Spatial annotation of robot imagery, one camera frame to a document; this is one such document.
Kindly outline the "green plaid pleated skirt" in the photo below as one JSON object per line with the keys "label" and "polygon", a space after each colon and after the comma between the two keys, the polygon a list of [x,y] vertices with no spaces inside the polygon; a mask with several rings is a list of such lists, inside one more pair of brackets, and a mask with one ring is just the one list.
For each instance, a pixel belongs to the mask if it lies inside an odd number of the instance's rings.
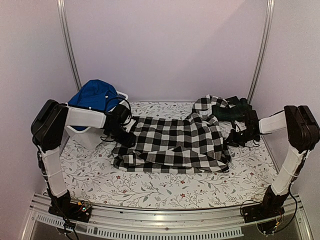
{"label": "green plaid pleated skirt", "polygon": [[218,98],[216,104],[211,107],[212,115],[221,122],[243,122],[245,113],[252,109],[252,105],[248,104],[246,98],[238,98],[237,96],[226,99]]}

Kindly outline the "black white checkered shirt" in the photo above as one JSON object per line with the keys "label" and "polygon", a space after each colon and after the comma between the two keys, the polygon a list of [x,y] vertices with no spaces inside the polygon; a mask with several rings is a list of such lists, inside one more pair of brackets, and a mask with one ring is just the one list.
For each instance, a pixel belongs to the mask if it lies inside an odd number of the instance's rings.
{"label": "black white checkered shirt", "polygon": [[228,102],[212,95],[198,99],[184,119],[134,116],[135,145],[117,144],[112,165],[126,172],[225,173],[231,161],[213,110]]}

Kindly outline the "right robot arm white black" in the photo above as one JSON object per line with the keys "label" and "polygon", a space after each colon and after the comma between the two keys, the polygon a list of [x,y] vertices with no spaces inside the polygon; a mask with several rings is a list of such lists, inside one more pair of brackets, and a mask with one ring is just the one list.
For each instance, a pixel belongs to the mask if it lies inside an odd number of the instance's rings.
{"label": "right robot arm white black", "polygon": [[257,140],[261,135],[287,130],[289,147],[282,167],[267,188],[258,213],[269,218],[282,207],[291,191],[293,182],[298,178],[305,161],[320,141],[320,127],[306,105],[286,105],[272,116],[258,119],[255,110],[243,115],[245,129],[231,130],[226,142],[230,145],[245,146],[248,141]]}

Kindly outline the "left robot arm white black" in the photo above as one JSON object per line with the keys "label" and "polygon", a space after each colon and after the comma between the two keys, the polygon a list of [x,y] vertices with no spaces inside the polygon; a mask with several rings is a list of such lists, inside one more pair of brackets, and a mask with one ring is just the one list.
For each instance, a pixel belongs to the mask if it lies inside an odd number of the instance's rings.
{"label": "left robot arm white black", "polygon": [[132,119],[128,101],[106,112],[88,107],[76,107],[49,99],[31,124],[32,142],[38,149],[39,167],[47,184],[47,191],[55,202],[55,209],[63,216],[74,213],[74,205],[64,197],[69,196],[60,162],[60,145],[66,126],[102,129],[126,147],[135,145],[136,136],[127,132],[125,126]]}

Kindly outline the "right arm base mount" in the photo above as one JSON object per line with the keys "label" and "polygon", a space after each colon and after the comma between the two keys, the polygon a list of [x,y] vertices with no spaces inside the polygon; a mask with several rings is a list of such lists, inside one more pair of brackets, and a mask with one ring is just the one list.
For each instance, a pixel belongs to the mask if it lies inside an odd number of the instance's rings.
{"label": "right arm base mount", "polygon": [[265,210],[261,202],[246,200],[240,205],[240,215],[244,222],[256,223],[258,231],[265,235],[274,235],[284,220],[283,207]]}

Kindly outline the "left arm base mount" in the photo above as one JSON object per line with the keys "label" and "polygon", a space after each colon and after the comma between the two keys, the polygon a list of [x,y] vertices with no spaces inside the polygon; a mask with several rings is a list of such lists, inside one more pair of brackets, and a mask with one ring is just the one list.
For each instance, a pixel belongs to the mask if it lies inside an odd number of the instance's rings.
{"label": "left arm base mount", "polygon": [[71,202],[68,198],[52,198],[48,212],[52,215],[88,223],[92,213],[92,206],[84,201]]}

